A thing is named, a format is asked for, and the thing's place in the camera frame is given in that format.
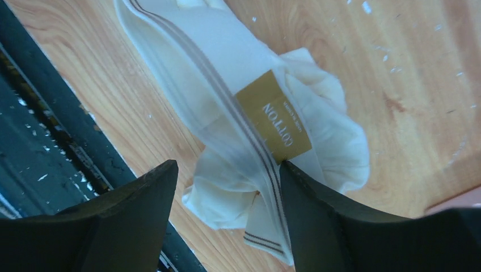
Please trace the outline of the cream cotton underwear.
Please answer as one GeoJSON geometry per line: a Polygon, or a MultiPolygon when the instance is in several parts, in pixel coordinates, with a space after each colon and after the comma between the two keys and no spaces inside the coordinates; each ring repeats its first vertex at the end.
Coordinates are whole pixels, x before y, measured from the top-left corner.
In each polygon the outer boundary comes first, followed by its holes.
{"type": "Polygon", "coordinates": [[[291,266],[281,196],[288,160],[339,193],[370,159],[343,88],[306,48],[276,54],[224,1],[115,1],[118,19],[183,124],[205,146],[183,205],[291,266]]]}

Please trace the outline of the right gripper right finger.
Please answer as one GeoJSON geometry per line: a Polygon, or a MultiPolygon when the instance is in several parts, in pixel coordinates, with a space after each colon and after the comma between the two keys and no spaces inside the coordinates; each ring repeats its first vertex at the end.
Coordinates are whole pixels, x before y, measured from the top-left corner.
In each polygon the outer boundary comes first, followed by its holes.
{"type": "Polygon", "coordinates": [[[479,271],[480,209],[417,219],[389,214],[280,167],[296,271],[479,271]]]}

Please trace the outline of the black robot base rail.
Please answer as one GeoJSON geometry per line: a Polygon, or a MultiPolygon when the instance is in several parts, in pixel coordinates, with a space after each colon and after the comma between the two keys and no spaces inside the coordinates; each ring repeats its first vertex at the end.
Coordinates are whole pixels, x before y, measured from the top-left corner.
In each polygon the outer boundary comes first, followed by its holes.
{"type": "MultiPolygon", "coordinates": [[[[138,177],[1,2],[1,220],[54,215],[138,177]]],[[[168,221],[156,271],[204,271],[168,221]]]]}

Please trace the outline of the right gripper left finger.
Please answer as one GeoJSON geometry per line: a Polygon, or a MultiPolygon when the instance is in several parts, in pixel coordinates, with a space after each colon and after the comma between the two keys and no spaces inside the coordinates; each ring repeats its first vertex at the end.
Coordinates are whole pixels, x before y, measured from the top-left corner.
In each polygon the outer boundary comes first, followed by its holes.
{"type": "Polygon", "coordinates": [[[54,215],[1,220],[2,271],[156,271],[178,164],[54,215]]]}

